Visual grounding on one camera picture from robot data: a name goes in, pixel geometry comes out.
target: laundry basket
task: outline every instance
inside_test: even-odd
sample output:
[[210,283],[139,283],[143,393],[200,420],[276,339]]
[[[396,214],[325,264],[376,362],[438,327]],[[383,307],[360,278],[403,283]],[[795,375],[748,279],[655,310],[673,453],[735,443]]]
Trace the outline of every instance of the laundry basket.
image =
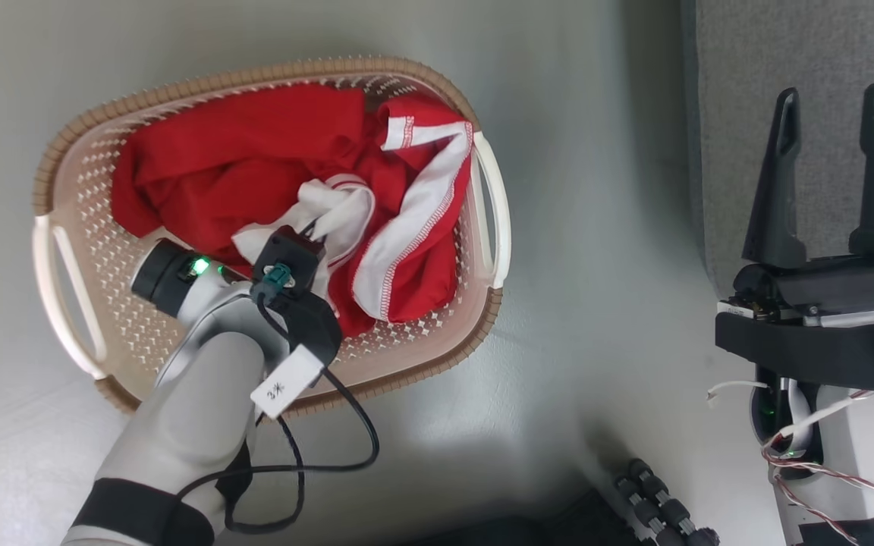
[[[471,184],[454,235],[457,294],[443,309],[415,322],[377,322],[344,340],[333,371],[357,397],[374,397],[450,369],[470,355],[495,324],[511,259],[508,201],[495,153],[461,91],[433,69],[399,58],[306,60],[202,77],[142,91],[87,111],[49,144],[36,172],[33,256],[39,295],[53,329],[73,361],[93,376],[102,394],[133,411],[150,393],[159,367],[183,335],[180,325],[130,291],[131,276],[156,239],[138,239],[110,212],[111,175],[125,139],[186,108],[237,93],[321,83],[391,98],[429,93],[474,125]],[[486,214],[486,184],[492,214]],[[492,227],[489,218],[493,218]],[[56,249],[61,263],[56,260]],[[83,342],[63,298],[65,267],[93,344]],[[326,381],[287,411],[306,414],[342,402]]]

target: green led indicator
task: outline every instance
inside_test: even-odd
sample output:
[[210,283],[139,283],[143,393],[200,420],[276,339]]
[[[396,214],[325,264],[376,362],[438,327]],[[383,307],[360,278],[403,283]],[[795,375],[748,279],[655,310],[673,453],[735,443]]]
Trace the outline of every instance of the green led indicator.
[[191,264],[191,272],[195,275],[200,276],[202,273],[208,270],[208,266],[211,265],[211,260],[206,258],[198,258],[194,260],[194,263]]

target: floor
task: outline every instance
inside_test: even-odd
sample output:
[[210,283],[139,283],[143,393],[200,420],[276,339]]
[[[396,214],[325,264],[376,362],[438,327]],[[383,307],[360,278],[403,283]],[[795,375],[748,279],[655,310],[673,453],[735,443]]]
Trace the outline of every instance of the floor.
[[[426,62],[471,100],[512,208],[500,319],[456,369],[367,402],[373,469],[313,476],[298,524],[219,544],[374,544],[545,514],[644,457],[725,544],[781,540],[747,393],[713,347],[714,289],[690,229],[679,13],[656,0],[0,0],[0,546],[56,544],[125,423],[69,362],[31,272],[42,149],[142,87],[295,58]],[[295,419],[312,460],[361,457],[347,410]],[[276,428],[265,460],[287,460]],[[288,514],[260,479],[249,521]]]

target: basket handle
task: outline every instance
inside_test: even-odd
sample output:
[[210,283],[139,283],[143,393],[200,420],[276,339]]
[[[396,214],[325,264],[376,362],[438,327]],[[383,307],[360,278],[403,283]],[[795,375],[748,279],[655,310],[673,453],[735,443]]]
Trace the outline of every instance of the basket handle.
[[474,148],[481,165],[483,179],[492,198],[492,214],[495,217],[495,264],[492,267],[492,289],[504,286],[511,267],[511,212],[508,209],[508,195],[504,190],[504,179],[497,166],[495,151],[482,131],[474,134]]
[[[59,286],[55,251],[53,251],[55,246],[59,248],[63,264],[73,284],[73,291],[76,293],[77,302],[80,304],[80,311],[83,313],[84,321],[86,321],[86,328],[90,331],[90,338],[93,339],[96,353],[86,348],[80,333],[72,325],[69,308],[66,307],[66,301]],[[49,215],[37,215],[36,217],[36,223],[32,229],[32,259],[35,264],[39,297],[42,297],[42,304],[46,307],[46,317],[49,318],[49,324],[58,335],[59,342],[73,357],[73,362],[76,362],[80,369],[93,376],[94,380],[104,379],[108,374],[101,369],[100,363],[106,359],[107,349],[103,334],[100,332],[96,312],[90,302],[90,295],[86,292],[86,283],[83,282],[83,275],[80,275],[69,237],[62,227],[49,225]]]

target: basket rim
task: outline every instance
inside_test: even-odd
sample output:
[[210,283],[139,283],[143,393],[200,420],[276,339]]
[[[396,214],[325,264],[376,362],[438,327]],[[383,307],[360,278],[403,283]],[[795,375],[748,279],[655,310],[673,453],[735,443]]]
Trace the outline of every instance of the basket rim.
[[[389,58],[388,56],[371,56],[371,58],[330,58],[296,60],[261,68],[225,72],[211,76],[198,77],[195,80],[170,83],[155,89],[139,91],[131,96],[107,102],[85,111],[73,118],[56,134],[46,147],[42,160],[36,168],[35,184],[32,194],[32,208],[35,215],[48,215],[53,210],[53,190],[59,166],[62,165],[66,153],[78,139],[86,135],[90,129],[104,122],[117,120],[137,111],[148,110],[157,106],[174,102],[191,96],[201,96],[206,93],[218,93],[241,86],[252,86],[258,83],[280,83],[288,80],[309,79],[312,77],[352,77],[370,75],[392,75],[410,77],[426,84],[438,93],[445,102],[455,108],[474,125],[475,132],[480,131],[478,118],[474,108],[457,87],[447,77],[432,68],[406,58]],[[490,328],[495,324],[501,307],[502,290],[489,287],[485,307],[481,318],[472,331],[465,336],[450,352],[436,359],[428,360],[381,378],[353,384],[351,391],[360,400],[375,397],[379,394],[394,391],[396,388],[437,375],[451,369],[459,362],[474,353],[474,350],[485,340]],[[114,407],[125,413],[132,413],[140,406],[141,400],[126,390],[114,375],[94,381],[94,385],[103,397],[106,397]],[[329,409],[344,404],[346,400],[337,391],[317,394],[313,397],[301,398],[288,407],[285,417],[297,417]]]

